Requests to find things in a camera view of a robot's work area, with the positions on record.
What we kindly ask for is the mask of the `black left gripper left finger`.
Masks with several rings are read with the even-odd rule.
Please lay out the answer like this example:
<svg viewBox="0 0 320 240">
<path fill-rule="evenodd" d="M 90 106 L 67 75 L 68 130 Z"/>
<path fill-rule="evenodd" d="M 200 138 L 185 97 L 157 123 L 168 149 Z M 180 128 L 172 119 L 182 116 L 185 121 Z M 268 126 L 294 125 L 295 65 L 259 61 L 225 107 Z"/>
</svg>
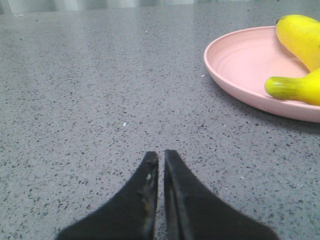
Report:
<svg viewBox="0 0 320 240">
<path fill-rule="evenodd" d="M 152 240 L 158 201 L 159 159 L 149 151 L 107 203 L 63 229 L 58 240 Z"/>
</svg>

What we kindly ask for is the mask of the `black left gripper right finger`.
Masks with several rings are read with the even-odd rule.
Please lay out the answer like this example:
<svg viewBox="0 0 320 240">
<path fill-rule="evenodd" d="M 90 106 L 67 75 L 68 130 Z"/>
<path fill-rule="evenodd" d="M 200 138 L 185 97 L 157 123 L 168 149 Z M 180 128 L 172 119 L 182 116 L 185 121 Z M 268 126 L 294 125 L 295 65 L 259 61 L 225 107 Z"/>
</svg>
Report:
<svg viewBox="0 0 320 240">
<path fill-rule="evenodd" d="M 170 240 L 277 240 L 268 226 L 208 190 L 176 150 L 165 151 L 164 204 Z"/>
</svg>

